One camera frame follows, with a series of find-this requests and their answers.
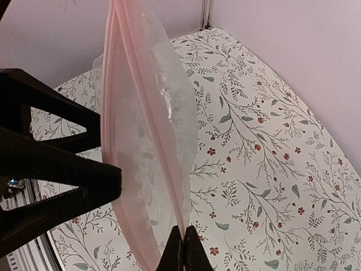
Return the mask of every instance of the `plastic bag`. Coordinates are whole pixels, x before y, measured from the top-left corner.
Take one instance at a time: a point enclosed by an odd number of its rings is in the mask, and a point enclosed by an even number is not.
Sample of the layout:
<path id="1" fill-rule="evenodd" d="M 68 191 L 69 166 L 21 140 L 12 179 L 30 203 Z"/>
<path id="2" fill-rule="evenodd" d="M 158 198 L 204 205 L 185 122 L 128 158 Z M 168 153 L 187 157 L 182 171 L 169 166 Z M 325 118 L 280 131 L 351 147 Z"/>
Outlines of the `plastic bag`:
<path id="1" fill-rule="evenodd" d="M 123 176 L 113 209 L 140 267 L 154 271 L 171 227 L 184 234 L 189 223 L 197 118 L 191 84 L 144 2 L 110 0 L 102 80 L 103 162 Z"/>

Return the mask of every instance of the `curved sheet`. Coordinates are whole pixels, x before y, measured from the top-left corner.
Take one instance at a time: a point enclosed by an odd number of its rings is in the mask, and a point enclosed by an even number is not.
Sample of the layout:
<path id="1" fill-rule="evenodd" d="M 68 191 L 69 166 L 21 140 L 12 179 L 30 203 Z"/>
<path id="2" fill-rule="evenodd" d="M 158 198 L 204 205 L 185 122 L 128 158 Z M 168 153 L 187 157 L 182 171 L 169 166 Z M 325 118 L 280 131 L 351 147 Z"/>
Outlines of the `curved sheet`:
<path id="1" fill-rule="evenodd" d="M 224 31 L 179 37 L 173 45 L 196 96 L 191 222 L 212 266 L 359 270 L 359 176 L 319 120 Z M 95 108 L 90 72 L 60 92 Z M 33 111 L 33 120 L 37 138 L 77 133 L 56 116 Z M 100 157 L 99 150 L 87 155 Z M 58 189 L 42 183 L 43 196 Z M 67 270 L 138 270 L 110 205 L 56 227 L 52 235 Z"/>

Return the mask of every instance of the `pink wall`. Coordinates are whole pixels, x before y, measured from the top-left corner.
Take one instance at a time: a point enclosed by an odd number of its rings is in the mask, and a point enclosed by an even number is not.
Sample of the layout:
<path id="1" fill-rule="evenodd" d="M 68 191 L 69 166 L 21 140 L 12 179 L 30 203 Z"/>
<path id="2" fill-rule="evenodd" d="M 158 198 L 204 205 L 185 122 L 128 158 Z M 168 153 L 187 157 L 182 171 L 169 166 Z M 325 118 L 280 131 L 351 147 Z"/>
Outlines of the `pink wall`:
<path id="1" fill-rule="evenodd" d="M 149 1 L 170 37 L 199 28 L 202 0 Z M 50 86 L 89 70 L 107 12 L 107 0 L 12 0 L 0 23 L 0 68 L 22 68 Z"/>
<path id="2" fill-rule="evenodd" d="M 361 1 L 221 0 L 213 25 L 293 88 L 361 174 Z"/>

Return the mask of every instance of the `white floral backdrop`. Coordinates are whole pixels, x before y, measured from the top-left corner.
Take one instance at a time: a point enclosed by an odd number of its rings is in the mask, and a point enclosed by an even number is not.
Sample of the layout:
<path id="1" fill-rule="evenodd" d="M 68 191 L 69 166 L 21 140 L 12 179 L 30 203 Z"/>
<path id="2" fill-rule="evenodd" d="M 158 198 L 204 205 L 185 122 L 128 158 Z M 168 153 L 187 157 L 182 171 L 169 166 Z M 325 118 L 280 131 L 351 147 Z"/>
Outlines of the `white floral backdrop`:
<path id="1" fill-rule="evenodd" d="M 191 222 L 214 269 L 360 270 L 359 176 L 317 117 L 224 31 L 172 43 L 196 97 Z M 91 71 L 56 90 L 97 110 Z M 83 130 L 37 109 L 32 118 L 37 140 Z M 101 159 L 100 149 L 81 155 Z M 41 182 L 43 198 L 67 189 Z M 68 271 L 139 270 L 110 204 L 49 234 Z"/>

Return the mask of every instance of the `metal frame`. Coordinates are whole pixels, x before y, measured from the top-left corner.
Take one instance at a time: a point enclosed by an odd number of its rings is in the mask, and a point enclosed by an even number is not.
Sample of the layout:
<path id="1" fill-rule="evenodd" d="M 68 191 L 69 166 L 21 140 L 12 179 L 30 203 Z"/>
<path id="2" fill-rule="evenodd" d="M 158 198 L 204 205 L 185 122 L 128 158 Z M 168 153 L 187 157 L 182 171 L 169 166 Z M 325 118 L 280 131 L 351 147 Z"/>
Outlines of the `metal frame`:
<path id="1" fill-rule="evenodd" d="M 37 182 L 25 180 L 25 189 L 1 202 L 4 209 L 14 209 L 36 201 L 39 195 Z M 42 234 L 14 252 L 8 254 L 11 271 L 65 271 L 51 244 L 49 233 Z"/>
<path id="2" fill-rule="evenodd" d="M 201 12 L 200 29 L 209 29 L 212 27 L 212 17 L 214 9 L 214 0 L 203 0 Z"/>

